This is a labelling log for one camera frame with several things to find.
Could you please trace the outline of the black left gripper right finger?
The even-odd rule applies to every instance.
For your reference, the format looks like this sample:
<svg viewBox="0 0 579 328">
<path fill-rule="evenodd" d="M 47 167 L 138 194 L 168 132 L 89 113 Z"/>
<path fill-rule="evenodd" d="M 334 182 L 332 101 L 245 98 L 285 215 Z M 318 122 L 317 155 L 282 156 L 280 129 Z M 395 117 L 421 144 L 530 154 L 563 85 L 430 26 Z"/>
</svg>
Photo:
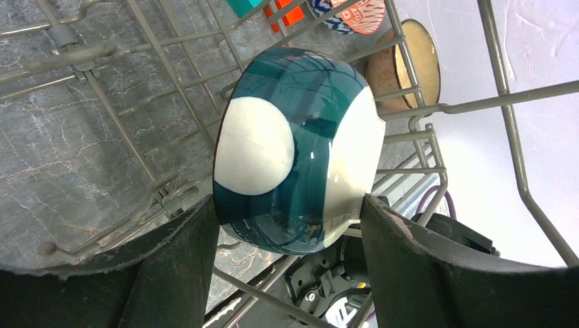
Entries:
<svg viewBox="0 0 579 328">
<path fill-rule="evenodd" d="M 577 327 L 578 268 L 460 245 L 366 195 L 361 234 L 380 327 Z"/>
</svg>

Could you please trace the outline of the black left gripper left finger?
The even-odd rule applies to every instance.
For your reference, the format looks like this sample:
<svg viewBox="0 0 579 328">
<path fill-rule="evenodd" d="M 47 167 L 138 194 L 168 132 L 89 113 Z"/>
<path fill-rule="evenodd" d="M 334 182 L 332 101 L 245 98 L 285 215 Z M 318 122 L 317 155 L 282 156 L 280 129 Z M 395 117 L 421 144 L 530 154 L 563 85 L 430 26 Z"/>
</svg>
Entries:
<svg viewBox="0 0 579 328">
<path fill-rule="evenodd" d="M 82 264 L 1 266 L 2 327 L 201 327 L 219 224 L 206 196 Z"/>
</svg>

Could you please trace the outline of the grey wire dish rack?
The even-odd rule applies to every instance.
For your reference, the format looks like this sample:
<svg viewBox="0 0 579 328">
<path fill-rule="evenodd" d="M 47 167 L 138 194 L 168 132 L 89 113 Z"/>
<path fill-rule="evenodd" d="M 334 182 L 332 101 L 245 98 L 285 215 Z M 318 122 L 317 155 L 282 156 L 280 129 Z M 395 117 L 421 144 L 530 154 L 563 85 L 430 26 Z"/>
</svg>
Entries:
<svg viewBox="0 0 579 328">
<path fill-rule="evenodd" d="M 577 327 L 578 252 L 528 188 L 493 1 L 1 2 L 1 326 L 328 327 L 331 251 L 379 327 Z M 516 262 L 434 227 L 449 186 L 429 117 L 497 109 L 501 150 L 561 255 Z"/>
</svg>

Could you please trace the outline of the teal bowl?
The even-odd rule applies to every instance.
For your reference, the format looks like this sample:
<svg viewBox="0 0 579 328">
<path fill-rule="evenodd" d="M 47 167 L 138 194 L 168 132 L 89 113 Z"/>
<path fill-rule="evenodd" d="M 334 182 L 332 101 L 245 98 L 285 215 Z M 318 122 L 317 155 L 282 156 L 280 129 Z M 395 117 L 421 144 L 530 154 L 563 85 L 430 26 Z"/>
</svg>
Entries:
<svg viewBox="0 0 579 328">
<path fill-rule="evenodd" d="M 360 221 L 385 128 L 350 64 L 294 47 L 261 52 L 218 130 L 212 192 L 221 227 L 277 254 L 331 246 Z"/>
</svg>

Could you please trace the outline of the pink brown flower bowl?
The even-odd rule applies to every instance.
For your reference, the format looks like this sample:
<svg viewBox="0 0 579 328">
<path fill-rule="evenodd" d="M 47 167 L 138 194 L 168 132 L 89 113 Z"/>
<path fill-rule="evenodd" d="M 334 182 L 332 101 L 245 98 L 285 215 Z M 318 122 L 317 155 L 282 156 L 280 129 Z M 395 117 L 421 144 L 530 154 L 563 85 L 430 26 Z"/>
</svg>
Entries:
<svg viewBox="0 0 579 328">
<path fill-rule="evenodd" d="M 435 105 L 440 99 L 440 64 L 434 41 L 426 28 L 417 20 L 401 22 L 410 58 L 421 86 L 425 105 Z M 399 45 L 392 46 L 369 56 L 364 73 L 373 95 L 383 96 L 412 86 Z M 418 107 L 413 93 L 386 100 L 378 104 L 388 113 L 396 113 Z"/>
</svg>

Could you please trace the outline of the blue white patterned bowl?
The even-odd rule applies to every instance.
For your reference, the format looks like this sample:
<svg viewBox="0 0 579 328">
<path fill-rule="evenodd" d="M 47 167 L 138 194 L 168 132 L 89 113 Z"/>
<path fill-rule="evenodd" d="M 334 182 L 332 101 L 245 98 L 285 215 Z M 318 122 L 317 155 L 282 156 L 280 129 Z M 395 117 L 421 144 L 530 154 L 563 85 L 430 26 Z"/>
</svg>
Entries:
<svg viewBox="0 0 579 328">
<path fill-rule="evenodd" d="M 318 18 L 342 5 L 345 1 L 308 0 L 307 8 Z M 361 0 L 350 7 L 328 17 L 323 24 L 343 35 L 369 35 L 376 32 L 386 16 L 386 5 L 381 0 Z"/>
</svg>

